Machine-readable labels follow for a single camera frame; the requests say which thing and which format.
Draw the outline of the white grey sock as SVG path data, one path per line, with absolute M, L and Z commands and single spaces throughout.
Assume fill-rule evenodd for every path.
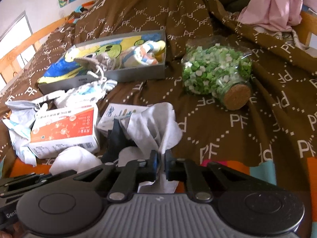
M 143 182 L 139 185 L 141 193 L 174 193 L 177 181 L 168 181 L 164 172 L 164 155 L 177 145 L 183 135 L 170 103 L 158 103 L 143 112 L 133 113 L 121 119 L 120 126 L 127 139 L 132 140 L 136 147 L 127 147 L 120 151 L 118 165 L 125 166 L 129 161 L 148 159 L 151 151 L 157 151 L 161 161 L 158 178 L 155 182 Z

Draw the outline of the small white blue box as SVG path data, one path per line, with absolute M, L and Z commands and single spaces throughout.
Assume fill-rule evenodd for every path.
M 113 129 L 115 119 L 129 118 L 131 114 L 143 112 L 146 109 L 146 106 L 110 103 L 101 117 L 97 129 L 107 136 L 108 131 Z

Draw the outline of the white crumpled tissue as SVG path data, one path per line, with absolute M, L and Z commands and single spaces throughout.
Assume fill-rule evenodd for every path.
M 65 149 L 57 156 L 49 173 L 56 175 L 68 170 L 81 173 L 99 165 L 102 165 L 102 162 L 94 154 L 82 147 L 74 146 Z

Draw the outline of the white blue patterned pouch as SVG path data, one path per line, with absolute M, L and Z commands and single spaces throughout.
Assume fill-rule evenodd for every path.
M 103 99 L 117 84 L 117 81 L 108 79 L 93 81 L 68 90 L 56 98 L 54 104 L 57 108 L 94 104 Z

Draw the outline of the orange white medicine box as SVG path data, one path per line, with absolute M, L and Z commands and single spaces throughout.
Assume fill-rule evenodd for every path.
M 46 111 L 34 122 L 28 148 L 39 159 L 57 157 L 74 146 L 96 154 L 100 150 L 97 120 L 96 104 Z

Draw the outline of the grey cardboard box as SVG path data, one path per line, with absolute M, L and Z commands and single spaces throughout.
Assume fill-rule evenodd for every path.
M 78 88 L 97 80 L 136 82 L 165 77 L 163 30 L 107 36 L 73 45 L 38 79 L 42 93 Z

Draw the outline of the striped colourful sock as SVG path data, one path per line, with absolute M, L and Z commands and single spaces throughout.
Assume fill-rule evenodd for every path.
M 156 65 L 163 62 L 166 43 L 163 40 L 149 40 L 130 47 L 120 54 L 120 67 L 133 68 Z

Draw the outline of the brown PF patterned blanket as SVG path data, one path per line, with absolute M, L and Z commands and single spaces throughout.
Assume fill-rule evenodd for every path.
M 168 102 L 183 132 L 175 156 L 218 161 L 278 186 L 316 195 L 316 58 L 237 22 L 218 0 L 99 0 L 55 30 L 1 97 L 41 96 L 37 80 L 73 45 L 123 33 L 163 30 L 165 77 L 118 84 L 98 102 Z

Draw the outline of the glass jar of green stars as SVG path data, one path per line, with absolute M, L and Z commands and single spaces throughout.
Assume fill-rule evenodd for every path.
M 211 95 L 227 110 L 238 110 L 251 97 L 250 56 L 249 48 L 231 45 L 224 36 L 189 39 L 181 60 L 183 87 L 191 94 Z

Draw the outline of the window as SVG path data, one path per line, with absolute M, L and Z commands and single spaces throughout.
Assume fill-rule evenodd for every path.
M 26 12 L 23 11 L 1 35 L 1 58 L 20 45 L 23 41 L 33 34 Z M 12 65 L 7 66 L 1 73 L 1 89 L 6 86 L 8 81 L 15 77 L 34 56 L 36 48 L 29 46 L 25 51 L 18 54 Z

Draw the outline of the pink cloth garment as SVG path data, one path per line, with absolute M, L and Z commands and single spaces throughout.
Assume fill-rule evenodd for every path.
M 250 0 L 238 22 L 272 32 L 290 32 L 301 23 L 303 0 Z

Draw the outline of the grey drawstring pouch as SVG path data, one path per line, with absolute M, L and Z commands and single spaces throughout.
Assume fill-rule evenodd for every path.
M 87 74 L 96 79 L 104 79 L 105 72 L 114 70 L 116 67 L 116 58 L 110 57 L 107 52 L 92 53 L 81 58 L 74 58 L 74 61 L 87 68 Z

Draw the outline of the wooden bed rail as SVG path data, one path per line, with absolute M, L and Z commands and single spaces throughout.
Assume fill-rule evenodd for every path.
M 35 50 L 37 51 L 41 46 L 39 40 L 52 33 L 62 24 L 68 22 L 69 18 L 70 16 L 63 17 L 40 29 L 1 58 L 1 77 L 5 84 L 8 84 L 21 71 L 21 66 L 17 61 L 18 55 L 35 44 Z

